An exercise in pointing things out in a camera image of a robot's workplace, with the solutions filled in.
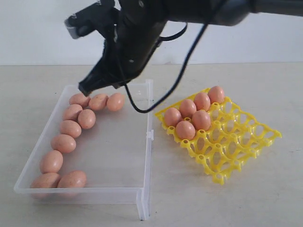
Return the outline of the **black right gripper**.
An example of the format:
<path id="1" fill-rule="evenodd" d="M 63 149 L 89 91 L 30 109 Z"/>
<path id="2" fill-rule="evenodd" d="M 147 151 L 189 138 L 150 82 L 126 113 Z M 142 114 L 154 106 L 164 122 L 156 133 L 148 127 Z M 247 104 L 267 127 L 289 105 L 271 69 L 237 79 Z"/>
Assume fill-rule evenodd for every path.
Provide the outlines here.
<path id="1" fill-rule="evenodd" d="M 120 87 L 137 78 L 150 60 L 159 35 L 119 35 L 104 38 L 102 57 L 90 73 L 78 84 L 79 91 L 89 96 L 93 91 Z"/>

